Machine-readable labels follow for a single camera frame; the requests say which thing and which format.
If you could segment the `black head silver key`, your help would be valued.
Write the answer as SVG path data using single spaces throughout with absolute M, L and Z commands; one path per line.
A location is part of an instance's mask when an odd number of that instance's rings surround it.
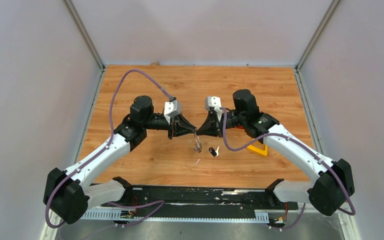
M 213 157 L 218 157 L 219 156 L 219 149 L 220 149 L 220 147 L 218 146 L 216 148 L 210 147 L 208 150 Z

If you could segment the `silver keyring with clips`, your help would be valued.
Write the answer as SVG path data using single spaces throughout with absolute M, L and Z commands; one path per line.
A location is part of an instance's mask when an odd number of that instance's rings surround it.
M 198 130 L 195 129 L 194 132 L 193 132 L 193 136 L 194 136 L 194 140 L 195 140 L 195 144 L 194 144 L 194 151 L 196 153 L 201 153 L 202 152 L 202 143 L 201 143 L 201 140 L 197 134 Z

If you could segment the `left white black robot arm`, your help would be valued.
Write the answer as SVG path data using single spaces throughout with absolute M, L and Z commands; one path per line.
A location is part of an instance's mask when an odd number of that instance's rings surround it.
M 176 98 L 165 102 L 163 113 L 155 113 L 149 96 L 136 97 L 129 114 L 99 148 L 65 170 L 54 168 L 49 172 L 43 197 L 46 219 L 50 219 L 49 212 L 53 211 L 63 222 L 73 224 L 87 210 L 108 202 L 129 206 L 133 193 L 124 179 L 115 177 L 106 183 L 93 182 L 116 160 L 140 145 L 147 137 L 147 130 L 167 131 L 169 139 L 197 132 L 182 115 Z

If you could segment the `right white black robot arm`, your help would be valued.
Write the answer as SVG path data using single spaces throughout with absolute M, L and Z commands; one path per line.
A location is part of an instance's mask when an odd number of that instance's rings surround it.
M 219 137 L 231 152 L 239 152 L 259 142 L 276 150 L 295 164 L 308 181 L 281 180 L 265 195 L 266 204 L 278 209 L 286 202 L 312 205 L 319 213 L 331 216 L 336 211 L 354 216 L 351 201 L 355 193 L 351 165 L 344 159 L 333 160 L 295 137 L 272 115 L 260 111 L 256 97 L 248 89 L 232 95 L 234 109 L 222 106 L 220 97 L 208 96 L 207 118 L 197 131 L 199 136 Z M 227 130 L 241 127 L 252 139 L 240 147 L 228 143 Z

